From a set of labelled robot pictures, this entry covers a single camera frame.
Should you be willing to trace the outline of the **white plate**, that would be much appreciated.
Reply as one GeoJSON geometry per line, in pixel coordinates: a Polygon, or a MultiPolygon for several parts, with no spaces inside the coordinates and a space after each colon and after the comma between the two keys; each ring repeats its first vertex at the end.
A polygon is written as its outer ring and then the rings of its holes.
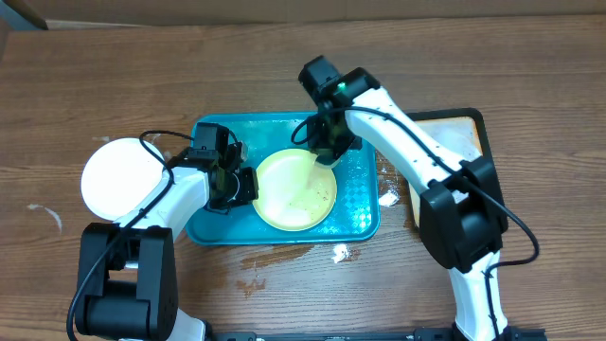
{"type": "Polygon", "coordinates": [[[140,204],[158,185],[161,153],[149,142],[124,137],[100,147],[88,159],[80,179],[86,206],[98,217],[113,221],[140,204]]]}

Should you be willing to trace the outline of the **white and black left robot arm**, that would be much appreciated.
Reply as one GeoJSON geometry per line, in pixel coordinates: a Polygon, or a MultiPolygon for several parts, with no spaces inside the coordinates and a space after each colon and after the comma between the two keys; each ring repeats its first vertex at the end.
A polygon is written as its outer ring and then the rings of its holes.
{"type": "Polygon", "coordinates": [[[140,135],[109,142],[87,161],[81,196],[101,220],[80,237],[69,339],[208,339],[206,323],[179,307],[174,242],[201,209],[226,215],[251,204],[258,182],[228,128],[202,122],[185,139],[171,160],[140,135]]]}

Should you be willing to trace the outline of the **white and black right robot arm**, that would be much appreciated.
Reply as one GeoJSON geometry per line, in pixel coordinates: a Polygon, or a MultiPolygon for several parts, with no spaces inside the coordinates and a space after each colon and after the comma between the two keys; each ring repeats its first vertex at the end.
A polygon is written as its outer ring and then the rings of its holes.
{"type": "Polygon", "coordinates": [[[468,161],[434,140],[362,67],[341,74],[318,56],[298,80],[317,107],[301,125],[317,164],[334,167],[361,139],[385,156],[419,197],[419,235],[449,271],[457,332],[467,340],[499,339],[508,321],[491,271],[508,223],[493,163],[484,156],[468,161]]]}

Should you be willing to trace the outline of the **yellow-green plate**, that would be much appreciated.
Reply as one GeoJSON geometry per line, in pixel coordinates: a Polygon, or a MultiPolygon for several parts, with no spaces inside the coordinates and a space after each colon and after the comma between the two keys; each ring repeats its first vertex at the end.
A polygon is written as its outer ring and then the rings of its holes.
{"type": "Polygon", "coordinates": [[[287,232],[320,224],[337,196],[334,172],[316,163],[317,155],[286,149],[266,157],[257,167],[258,199],[253,206],[267,224],[287,232]]]}

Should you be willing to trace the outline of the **green and yellow sponge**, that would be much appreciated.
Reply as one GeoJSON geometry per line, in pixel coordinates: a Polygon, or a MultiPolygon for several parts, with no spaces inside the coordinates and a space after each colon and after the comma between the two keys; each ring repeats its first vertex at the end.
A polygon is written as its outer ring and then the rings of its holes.
{"type": "Polygon", "coordinates": [[[316,155],[315,165],[320,168],[331,170],[340,162],[340,156],[332,149],[317,149],[312,153],[316,155]]]}

